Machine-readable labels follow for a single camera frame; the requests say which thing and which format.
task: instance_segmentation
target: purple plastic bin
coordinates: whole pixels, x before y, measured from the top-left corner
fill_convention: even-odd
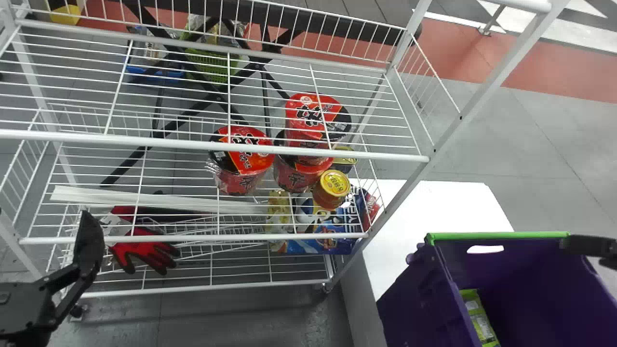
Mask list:
[[[481,347],[459,290],[477,288],[501,347],[617,346],[617,302],[559,238],[439,240],[377,301],[389,347]],[[473,245],[504,251],[468,254]]]

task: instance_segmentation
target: red noodle cup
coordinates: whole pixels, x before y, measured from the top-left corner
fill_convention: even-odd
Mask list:
[[[229,141],[228,127],[219,128],[210,141]],[[261,144],[271,146],[272,141],[258,129],[231,126],[231,142],[239,144]],[[216,184],[223,194],[246,195],[253,191],[274,161],[274,154],[253,152],[210,151],[211,160],[216,163]]]
[[[337,142],[351,129],[351,116],[347,109],[327,95],[320,94],[317,98],[315,93],[295,94],[285,104],[285,115],[286,145],[290,147],[328,149],[328,138],[330,143]],[[323,157],[305,158],[308,160],[305,163],[310,165],[324,161],[320,160]]]
[[[282,145],[282,140],[276,140],[275,145]],[[296,160],[296,156],[277,155],[274,160],[274,179],[279,187],[291,192],[302,193],[313,186],[321,174],[330,168],[334,158],[327,157],[320,165],[304,165]]]

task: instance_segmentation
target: work glove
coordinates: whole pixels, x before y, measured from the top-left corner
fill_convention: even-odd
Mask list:
[[[122,222],[120,219],[132,223],[134,212],[134,206],[115,206],[110,213],[110,215],[116,215],[113,228],[122,229],[122,225],[118,224]],[[151,236],[160,234],[148,228],[135,227],[132,231],[128,230],[125,235]],[[116,262],[118,262],[118,265],[130,275],[135,273],[135,266],[131,261],[131,256],[140,259],[160,275],[167,275],[167,268],[173,269],[176,267],[176,262],[170,256],[180,256],[180,251],[166,242],[118,242],[109,246],[109,251],[114,256]]]

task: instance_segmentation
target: red glove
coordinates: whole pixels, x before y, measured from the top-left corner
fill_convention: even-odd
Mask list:
[[[131,214],[134,207],[132,206],[117,206],[112,209],[114,214]],[[132,221],[133,216],[120,216],[120,218]],[[150,236],[159,235],[152,230],[146,228],[135,227],[133,229],[134,236]],[[147,265],[150,265],[160,275],[167,275],[167,268],[176,267],[176,262],[170,255],[178,257],[180,251],[174,246],[166,242],[139,242],[139,243],[123,243],[119,242],[109,247],[109,251],[114,255],[114,259],[120,267],[128,274],[135,273],[135,266],[131,262],[129,255],[134,256]]]

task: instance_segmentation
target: wire shelving unit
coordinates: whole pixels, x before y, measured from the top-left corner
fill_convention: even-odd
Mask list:
[[[104,217],[114,205],[169,207],[179,198],[175,208],[196,211],[184,222],[148,222],[136,212],[132,223],[174,243],[178,267],[161,276],[139,265],[127,275],[106,254],[84,298],[306,284],[330,290],[565,6],[534,6],[536,19],[459,108],[418,38],[430,2],[420,1],[408,25],[397,27],[262,0],[90,0],[79,15],[48,2],[39,9],[1,0],[0,139],[14,155],[0,183],[0,235],[38,277],[70,263],[80,210]],[[79,26],[24,19],[27,12],[79,19]],[[188,29],[189,14],[204,15],[199,29]],[[127,26],[153,36],[127,33]],[[236,44],[170,36],[183,32]],[[144,47],[157,53],[150,77],[127,69],[153,69],[137,62]],[[195,62],[188,49],[216,54],[218,62]],[[214,67],[219,72],[208,72]],[[327,149],[208,141],[235,124],[273,141],[286,129],[287,99],[305,92],[343,105],[350,134],[337,142],[327,133]],[[351,184],[374,198],[379,214],[363,225],[362,211],[349,206],[357,215],[344,221],[351,232],[328,235],[362,239],[344,259],[273,253],[269,242],[315,236],[298,233],[302,223],[292,214],[294,233],[265,228],[268,194],[278,188],[271,171],[249,196],[222,194],[207,168],[213,149],[356,158]],[[412,165],[389,204],[379,189],[384,161]]]

